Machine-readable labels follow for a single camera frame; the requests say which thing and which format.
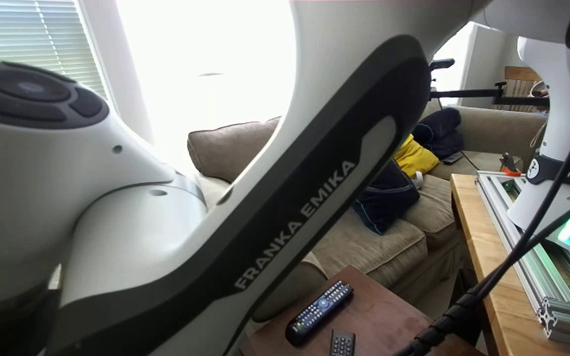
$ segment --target wooden desk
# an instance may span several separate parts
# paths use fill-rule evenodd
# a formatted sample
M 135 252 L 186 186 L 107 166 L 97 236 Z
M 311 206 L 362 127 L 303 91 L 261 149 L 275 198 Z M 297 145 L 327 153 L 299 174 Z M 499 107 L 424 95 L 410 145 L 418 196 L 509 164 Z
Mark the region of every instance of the wooden desk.
M 507 257 L 507 250 L 481 198 L 477 178 L 453 174 L 451 184 L 469 259 L 475 277 L 483 279 Z M 483 305 L 489 321 L 485 339 L 487 346 L 493 348 L 489 354 L 570 354 L 570 346 L 544 339 L 517 271 L 507 271 Z
M 285 325 L 337 279 L 354 287 L 354 299 L 303 348 L 291 346 L 285 341 Z M 358 356 L 390 356 L 430 325 L 426 315 L 352 267 L 341 271 L 325 289 L 309 295 L 309 299 L 303 299 L 251 335 L 242 344 L 244 356 L 327 356 L 333 329 L 356 335 Z M 434 348 L 432 354 L 477 356 L 479 352 L 451 335 L 441 346 Z

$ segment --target window blind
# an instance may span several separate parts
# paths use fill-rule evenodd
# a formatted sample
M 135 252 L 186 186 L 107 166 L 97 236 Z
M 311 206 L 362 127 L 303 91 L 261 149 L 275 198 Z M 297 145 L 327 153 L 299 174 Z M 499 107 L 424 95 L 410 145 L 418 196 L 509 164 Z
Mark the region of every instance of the window blind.
M 75 0 L 0 0 L 0 62 L 58 72 L 105 97 Z

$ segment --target yellow cloth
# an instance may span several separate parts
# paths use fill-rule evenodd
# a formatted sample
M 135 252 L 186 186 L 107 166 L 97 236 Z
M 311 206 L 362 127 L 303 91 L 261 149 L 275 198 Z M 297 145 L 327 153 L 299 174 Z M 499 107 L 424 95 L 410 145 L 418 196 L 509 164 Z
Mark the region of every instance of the yellow cloth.
M 414 178 L 418 170 L 430 172 L 440 164 L 440 159 L 422 147 L 412 135 L 404 141 L 392 159 L 410 178 Z

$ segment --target beige couch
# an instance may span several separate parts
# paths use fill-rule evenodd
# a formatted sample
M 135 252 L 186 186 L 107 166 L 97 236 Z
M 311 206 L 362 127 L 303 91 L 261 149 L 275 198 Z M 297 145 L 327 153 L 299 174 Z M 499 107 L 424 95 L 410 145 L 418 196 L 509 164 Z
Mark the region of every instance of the beige couch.
M 499 170 L 499 157 L 533 157 L 531 141 L 544 123 L 542 115 L 467 109 L 461 111 L 465 159 L 453 166 L 440 164 L 426 174 L 420 202 L 384 236 L 372 234 L 354 210 L 327 232 L 307 259 L 267 299 L 255 319 L 269 319 L 293 299 L 319 287 L 325 277 L 352 265 L 406 301 L 416 301 L 461 263 L 461 232 L 451 210 L 451 172 L 473 174 L 477 168 Z M 198 170 L 198 184 L 208 208 L 261 151 L 277 119 L 238 123 L 188 135 L 188 153 Z

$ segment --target tv remote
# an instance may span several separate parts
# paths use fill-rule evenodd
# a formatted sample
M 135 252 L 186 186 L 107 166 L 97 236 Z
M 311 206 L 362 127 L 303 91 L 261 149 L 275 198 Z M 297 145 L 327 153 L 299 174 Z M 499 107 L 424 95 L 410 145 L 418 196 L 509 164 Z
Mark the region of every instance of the tv remote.
M 303 346 L 307 339 L 350 299 L 352 287 L 337 281 L 287 325 L 285 339 L 293 346 Z
M 331 331 L 329 356 L 354 356 L 356 354 L 356 335 Z

